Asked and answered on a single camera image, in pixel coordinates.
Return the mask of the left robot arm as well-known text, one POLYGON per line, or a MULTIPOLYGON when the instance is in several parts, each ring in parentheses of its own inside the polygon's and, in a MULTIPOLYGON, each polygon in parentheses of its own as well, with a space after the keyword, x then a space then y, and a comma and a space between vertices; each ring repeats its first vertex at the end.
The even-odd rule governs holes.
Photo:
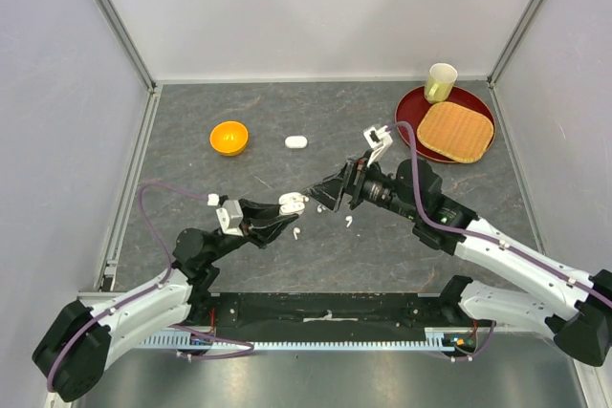
POLYGON ((153 333, 209 315, 209 288, 220 270, 213 264, 240 247, 265 248, 304 211, 307 198, 291 192, 275 204, 219 199, 217 228, 183 230, 165 271, 93 307, 65 305, 33 351, 47 389, 65 402, 90 391, 121 356, 153 333))

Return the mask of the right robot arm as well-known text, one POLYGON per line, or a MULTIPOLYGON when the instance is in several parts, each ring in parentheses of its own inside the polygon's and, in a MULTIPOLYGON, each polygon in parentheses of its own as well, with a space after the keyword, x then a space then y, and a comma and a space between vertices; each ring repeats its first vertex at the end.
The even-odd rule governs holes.
POLYGON ((611 349, 611 273, 596 274, 557 262, 508 237, 473 210, 444 195, 442 180, 424 160, 403 161, 385 175, 367 157, 350 159, 305 195, 329 210, 344 196, 407 218, 426 246, 485 268, 518 290, 497 290, 455 276, 438 301, 438 313, 456 326, 466 319, 515 325, 550 338, 586 365, 600 367, 611 349))

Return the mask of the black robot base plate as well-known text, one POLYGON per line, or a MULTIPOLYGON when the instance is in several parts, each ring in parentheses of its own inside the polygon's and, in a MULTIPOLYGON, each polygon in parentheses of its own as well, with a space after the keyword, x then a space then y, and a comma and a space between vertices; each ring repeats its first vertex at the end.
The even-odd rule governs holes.
POLYGON ((242 341, 417 340, 426 328, 484 328, 446 296, 417 293, 214 293, 187 325, 242 341))

